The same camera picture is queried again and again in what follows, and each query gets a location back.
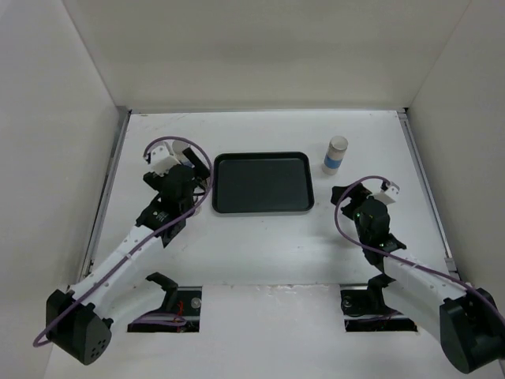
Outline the blue label bottle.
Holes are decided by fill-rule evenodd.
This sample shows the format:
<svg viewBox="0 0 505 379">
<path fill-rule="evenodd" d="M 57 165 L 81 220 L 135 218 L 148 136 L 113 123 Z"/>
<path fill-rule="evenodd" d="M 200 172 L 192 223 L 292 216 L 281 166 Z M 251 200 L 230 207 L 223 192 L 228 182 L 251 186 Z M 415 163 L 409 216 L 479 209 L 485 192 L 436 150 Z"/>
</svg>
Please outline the blue label bottle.
<svg viewBox="0 0 505 379">
<path fill-rule="evenodd" d="M 322 165 L 325 174 L 333 175 L 338 172 L 347 148 L 348 140 L 345 137 L 334 136 L 330 139 Z"/>
<path fill-rule="evenodd" d="M 193 150 L 188 143 L 183 141 L 173 141 L 172 150 L 174 152 L 174 157 L 179 161 L 180 164 L 183 164 L 187 167 L 194 167 L 193 163 L 184 153 L 185 150 L 193 153 Z"/>
</svg>

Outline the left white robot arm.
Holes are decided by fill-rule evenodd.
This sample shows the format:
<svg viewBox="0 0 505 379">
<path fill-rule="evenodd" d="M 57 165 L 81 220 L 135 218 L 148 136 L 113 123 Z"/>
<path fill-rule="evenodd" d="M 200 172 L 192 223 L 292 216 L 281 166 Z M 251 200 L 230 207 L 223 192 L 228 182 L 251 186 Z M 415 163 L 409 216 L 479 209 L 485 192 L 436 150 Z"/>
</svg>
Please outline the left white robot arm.
<svg viewBox="0 0 505 379">
<path fill-rule="evenodd" d="M 107 349 L 116 330 L 154 325 L 153 315 L 176 308 L 178 285 L 149 267 L 206 200 L 213 173 L 208 154 L 196 143 L 183 140 L 182 162 L 164 141 L 151 142 L 143 153 L 150 167 L 143 180 L 155 197 L 101 265 L 67 291 L 48 297 L 46 327 L 34 346 L 53 343 L 88 366 Z"/>
</svg>

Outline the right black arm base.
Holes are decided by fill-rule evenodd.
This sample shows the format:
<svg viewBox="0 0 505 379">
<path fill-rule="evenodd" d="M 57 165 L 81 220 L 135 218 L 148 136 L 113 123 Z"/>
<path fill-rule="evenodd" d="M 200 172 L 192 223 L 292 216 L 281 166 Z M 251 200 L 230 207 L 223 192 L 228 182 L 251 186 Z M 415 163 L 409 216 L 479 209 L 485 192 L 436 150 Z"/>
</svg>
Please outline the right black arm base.
<svg viewBox="0 0 505 379">
<path fill-rule="evenodd" d="M 349 317 L 391 316 L 398 311 L 385 304 L 383 289 L 395 280 L 380 274 L 371 278 L 365 287 L 344 286 L 340 288 L 341 309 Z"/>
</svg>

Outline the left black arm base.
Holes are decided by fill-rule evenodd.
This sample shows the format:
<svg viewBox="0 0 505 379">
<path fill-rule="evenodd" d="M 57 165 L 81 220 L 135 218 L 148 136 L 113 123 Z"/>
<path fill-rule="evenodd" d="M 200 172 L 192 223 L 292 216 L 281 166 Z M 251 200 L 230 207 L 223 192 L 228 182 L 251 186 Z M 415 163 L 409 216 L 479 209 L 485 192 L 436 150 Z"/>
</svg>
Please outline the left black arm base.
<svg viewBox="0 0 505 379">
<path fill-rule="evenodd" d="M 175 281 L 159 272 L 147 276 L 146 280 L 163 293 L 161 300 L 155 300 L 153 313 L 172 313 L 185 318 L 200 316 L 202 287 L 180 287 Z"/>
</svg>

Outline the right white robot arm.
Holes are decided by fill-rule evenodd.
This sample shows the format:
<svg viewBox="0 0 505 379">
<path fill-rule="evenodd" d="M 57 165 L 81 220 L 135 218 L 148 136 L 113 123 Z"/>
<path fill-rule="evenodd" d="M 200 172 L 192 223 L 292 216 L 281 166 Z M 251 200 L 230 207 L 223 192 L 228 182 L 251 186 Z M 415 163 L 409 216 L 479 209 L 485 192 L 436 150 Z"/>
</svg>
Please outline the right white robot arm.
<svg viewBox="0 0 505 379">
<path fill-rule="evenodd" d="M 421 326 L 442 347 L 451 365 L 472 373 L 504 358 L 504 317 L 494 298 L 471 285 L 421 264 L 390 231 L 388 205 L 399 188 L 383 179 L 378 193 L 362 180 L 331 190 L 336 216 L 355 226 L 357 237 L 341 235 L 359 246 L 380 274 L 368 282 L 366 303 L 378 313 L 398 311 Z"/>
</svg>

